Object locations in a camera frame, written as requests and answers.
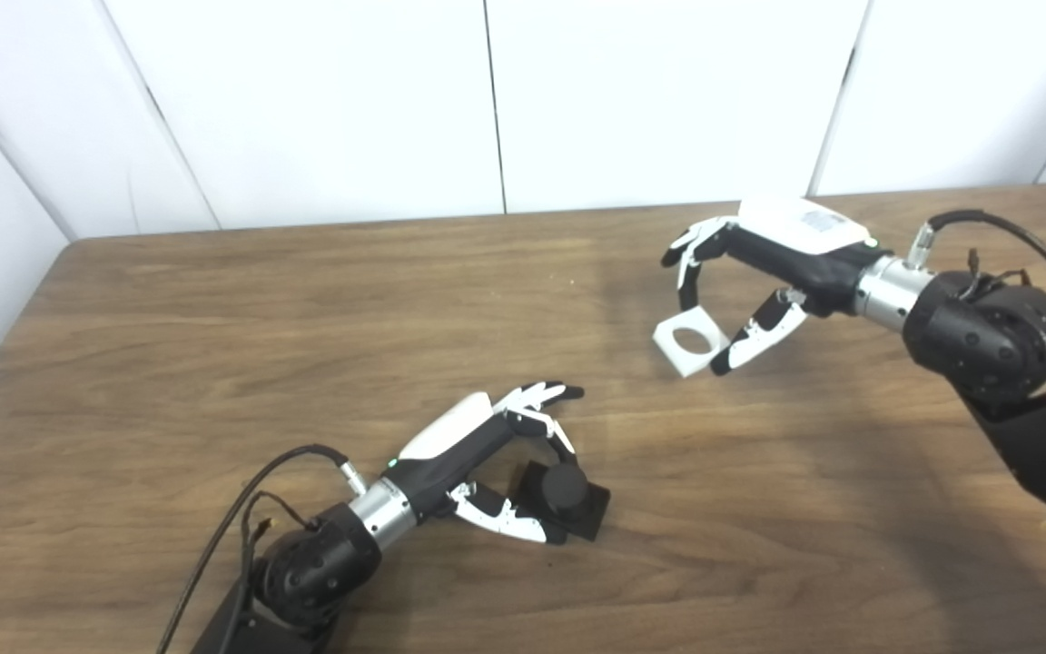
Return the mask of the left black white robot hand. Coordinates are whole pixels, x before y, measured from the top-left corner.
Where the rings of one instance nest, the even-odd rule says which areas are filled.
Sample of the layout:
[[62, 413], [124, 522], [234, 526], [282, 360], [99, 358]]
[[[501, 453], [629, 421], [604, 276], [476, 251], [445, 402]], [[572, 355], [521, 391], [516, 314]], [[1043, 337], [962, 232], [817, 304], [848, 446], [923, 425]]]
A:
[[416, 525], [454, 516], [505, 537], [564, 545], [567, 529], [469, 476], [516, 436], [545, 439], [559, 463], [577, 463], [576, 448], [547, 407], [584, 394], [563, 381], [532, 382], [498, 401], [485, 391], [469, 394], [403, 447], [382, 473], [383, 483], [397, 491]]

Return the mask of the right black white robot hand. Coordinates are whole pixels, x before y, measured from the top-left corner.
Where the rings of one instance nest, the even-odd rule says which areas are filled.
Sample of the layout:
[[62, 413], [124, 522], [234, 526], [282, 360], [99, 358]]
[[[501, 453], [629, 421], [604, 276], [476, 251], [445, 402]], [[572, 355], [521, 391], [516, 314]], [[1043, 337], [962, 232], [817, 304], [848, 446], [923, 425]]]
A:
[[[724, 376], [776, 346], [808, 316], [855, 315], [864, 274], [892, 256], [863, 224], [821, 204], [744, 199], [737, 213], [698, 221], [668, 245], [661, 265], [677, 268], [681, 311], [656, 326], [653, 342], [681, 377], [703, 368]], [[722, 257], [784, 283], [732, 336], [698, 294], [703, 263]]]

